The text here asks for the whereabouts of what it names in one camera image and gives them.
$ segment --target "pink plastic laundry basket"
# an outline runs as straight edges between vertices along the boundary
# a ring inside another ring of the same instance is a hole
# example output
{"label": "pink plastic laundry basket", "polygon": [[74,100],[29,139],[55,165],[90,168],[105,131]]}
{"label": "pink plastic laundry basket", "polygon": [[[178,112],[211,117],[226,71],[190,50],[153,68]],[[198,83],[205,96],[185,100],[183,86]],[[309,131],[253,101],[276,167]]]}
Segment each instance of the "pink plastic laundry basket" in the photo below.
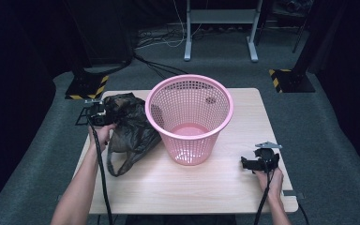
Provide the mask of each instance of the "pink plastic laundry basket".
{"label": "pink plastic laundry basket", "polygon": [[198,165],[209,158],[219,132],[230,122],[233,99],[213,79],[180,75],[153,88],[145,113],[174,161]]}

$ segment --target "light wood tabletop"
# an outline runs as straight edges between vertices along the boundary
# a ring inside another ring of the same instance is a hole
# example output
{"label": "light wood tabletop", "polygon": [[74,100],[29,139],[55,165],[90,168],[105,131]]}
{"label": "light wood tabletop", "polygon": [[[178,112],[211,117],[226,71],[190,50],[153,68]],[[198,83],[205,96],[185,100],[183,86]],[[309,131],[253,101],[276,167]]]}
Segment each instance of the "light wood tabletop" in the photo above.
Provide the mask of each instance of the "light wood tabletop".
{"label": "light wood tabletop", "polygon": [[[122,176],[106,171],[107,189],[114,214],[245,214],[256,213],[262,199],[257,177],[244,170],[241,157],[256,160],[255,144],[276,143],[259,91],[255,88],[229,88],[233,98],[232,120],[218,135],[212,155],[197,166],[174,162],[160,142]],[[132,92],[146,99],[148,90],[108,91],[113,96]],[[86,138],[78,167],[89,146]],[[104,164],[107,151],[103,154]],[[114,155],[114,164],[122,165],[126,156]],[[293,190],[281,157],[279,168],[284,173],[283,189]],[[294,196],[281,196],[286,212],[298,209]],[[105,214],[101,176],[98,172],[90,214]],[[263,208],[269,211],[268,204]]]}

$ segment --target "cord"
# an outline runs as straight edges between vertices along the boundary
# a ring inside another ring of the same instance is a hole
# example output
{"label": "cord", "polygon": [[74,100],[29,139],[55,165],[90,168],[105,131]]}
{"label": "cord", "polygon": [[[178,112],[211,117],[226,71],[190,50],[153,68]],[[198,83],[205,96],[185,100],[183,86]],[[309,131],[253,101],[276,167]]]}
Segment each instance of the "cord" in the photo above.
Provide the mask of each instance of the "cord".
{"label": "cord", "polygon": [[264,194],[262,195],[262,200],[260,201],[259,209],[257,210],[256,216],[255,216],[254,225],[259,224],[260,214],[262,213],[262,209],[263,209],[265,200],[267,199],[267,196],[268,196],[268,191],[270,190],[270,184],[271,184],[271,181],[273,180],[273,177],[274,177],[274,171],[275,170],[273,170],[273,173],[272,173],[271,178],[270,178],[270,174],[269,174],[269,171],[268,171],[268,166],[267,166],[267,163],[265,161],[264,161],[264,167],[265,167],[264,172],[267,174],[267,187],[265,188]]}
{"label": "cord", "polygon": [[303,216],[304,216],[304,218],[305,218],[306,224],[309,225],[308,217],[307,217],[306,212],[304,211],[304,208],[302,207],[302,205],[301,205],[301,203],[300,203],[299,201],[297,201],[297,204],[299,205],[299,208],[300,208],[300,210],[301,210],[302,213],[303,213]]}
{"label": "cord", "polygon": [[[101,218],[101,215],[98,215],[97,216],[97,225],[100,225],[100,218]],[[118,215],[115,215],[115,218],[113,219],[112,225],[115,224],[115,221],[116,221],[117,218],[118,218]]]}
{"label": "cord", "polygon": [[139,60],[140,62],[143,62],[145,63],[149,68],[151,68],[152,70],[154,70],[157,75],[159,75],[163,80],[167,79],[167,77],[165,77],[160,71],[165,71],[165,72],[169,72],[173,75],[179,75],[179,72],[180,74],[188,74],[187,72],[185,72],[184,70],[180,69],[180,68],[176,68],[176,67],[170,67],[170,66],[166,66],[166,65],[163,65],[163,64],[159,64],[159,63],[154,63],[154,62],[150,62],[150,61],[147,61],[145,59],[143,59],[141,56],[137,55],[136,53],[134,53],[134,58]]}
{"label": "cord", "polygon": [[179,40],[171,40],[171,41],[165,39],[165,38],[172,38],[173,37],[171,35],[174,34],[174,30],[172,30],[171,32],[169,32],[166,35],[152,37],[152,38],[149,38],[149,39],[146,39],[146,40],[142,40],[139,43],[143,43],[143,42],[146,42],[146,41],[155,41],[155,40],[163,40],[163,42],[159,42],[159,43],[151,43],[150,42],[149,44],[144,44],[142,46],[137,47],[136,50],[146,48],[146,47],[149,47],[149,46],[152,46],[152,45],[158,45],[158,44],[167,44],[169,47],[176,48],[176,47],[180,46],[183,43],[183,41],[185,40],[186,31],[184,29],[183,22],[182,22],[182,20],[180,18],[180,14],[179,14],[179,12],[177,10],[177,5],[176,5],[176,2],[174,0],[173,0],[173,5],[174,5],[174,9],[175,9],[176,14],[177,14],[177,18],[178,18],[178,20],[179,20],[179,22],[181,24],[181,28],[182,28],[181,39],[179,39]]}
{"label": "cord", "polygon": [[98,141],[98,133],[96,132],[95,127],[92,125],[92,122],[90,122],[90,119],[89,119],[88,115],[89,115],[89,111],[87,111],[86,119],[87,119],[87,123],[89,124],[90,128],[92,129],[93,137],[95,139],[96,150],[97,150],[97,162],[98,162],[98,166],[100,168],[101,183],[102,183],[102,186],[103,186],[104,202],[105,202],[106,208],[107,208],[108,220],[109,220],[110,224],[113,225],[113,215],[111,214],[110,201],[108,199],[108,194],[107,194],[107,184],[106,184],[106,179],[105,179],[103,159],[102,159],[102,156],[101,156],[100,143]]}
{"label": "cord", "polygon": [[[164,35],[158,35],[158,36],[152,36],[151,31],[147,31],[147,32],[143,32],[139,34],[140,38],[143,38],[139,41],[139,45],[137,48],[135,48],[135,50],[139,50],[139,49],[143,49],[146,47],[150,47],[153,45],[158,45],[158,44],[167,44],[170,47],[177,47],[177,46],[172,46],[169,43],[174,43],[174,42],[179,42],[179,41],[183,41],[184,39],[184,34],[181,34],[180,37],[182,37],[181,40],[171,40],[169,41],[169,38],[177,38],[177,31],[176,29],[173,29],[172,31],[169,31],[168,29],[168,33],[164,34]],[[158,42],[158,43],[154,43],[154,41],[156,40],[164,40],[163,42]]]}
{"label": "cord", "polygon": [[[207,6],[208,6],[208,5],[209,5],[209,0],[206,0],[205,9],[207,9]],[[201,28],[202,25],[203,25],[203,24],[200,23],[200,25],[198,26],[198,28],[195,29],[194,33],[191,34],[192,38],[194,38],[194,35],[200,30],[200,28]]]}

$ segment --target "human arm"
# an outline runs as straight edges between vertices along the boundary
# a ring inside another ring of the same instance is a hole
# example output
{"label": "human arm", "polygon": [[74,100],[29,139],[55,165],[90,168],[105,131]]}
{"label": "human arm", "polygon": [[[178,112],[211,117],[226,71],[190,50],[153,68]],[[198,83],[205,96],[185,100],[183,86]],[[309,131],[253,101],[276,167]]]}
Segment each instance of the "human arm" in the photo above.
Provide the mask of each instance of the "human arm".
{"label": "human arm", "polygon": [[[115,125],[96,128],[101,151],[106,148],[105,143],[110,140],[110,130],[114,128]],[[97,145],[90,127],[89,138],[89,148],[87,149],[79,170],[76,172],[60,199],[60,202],[56,206],[52,217],[52,225],[86,224],[98,174]]]}
{"label": "human arm", "polygon": [[[265,191],[267,188],[267,173],[255,171],[262,191]],[[288,225],[291,222],[288,219],[288,216],[285,213],[285,208],[283,206],[282,200],[280,199],[280,192],[282,191],[282,182],[283,182],[283,173],[280,168],[276,168],[274,171],[269,173],[269,176],[273,178],[270,183],[270,190],[268,191],[267,201],[270,205],[271,215],[273,217],[274,225]]]}

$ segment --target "yellow and black hazard tape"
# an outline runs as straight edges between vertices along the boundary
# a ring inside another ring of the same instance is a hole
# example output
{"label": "yellow and black hazard tape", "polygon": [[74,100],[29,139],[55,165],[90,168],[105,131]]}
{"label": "yellow and black hazard tape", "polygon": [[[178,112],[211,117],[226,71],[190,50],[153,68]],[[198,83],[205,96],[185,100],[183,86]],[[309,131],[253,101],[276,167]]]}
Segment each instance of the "yellow and black hazard tape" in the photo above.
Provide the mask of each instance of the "yellow and black hazard tape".
{"label": "yellow and black hazard tape", "polygon": [[292,71],[290,69],[270,69],[269,70],[271,79],[273,80],[274,87],[276,88],[278,93],[283,92],[280,87],[279,79],[277,77],[277,73],[280,73],[280,72],[292,72]]}
{"label": "yellow and black hazard tape", "polygon": [[95,98],[100,98],[101,94],[103,93],[104,87],[107,84],[108,81],[108,77],[109,76],[105,76],[102,78],[101,80],[101,84],[98,88],[98,90],[96,91],[96,93],[90,93],[90,94],[86,94],[86,95],[66,95],[66,99],[95,99]]}

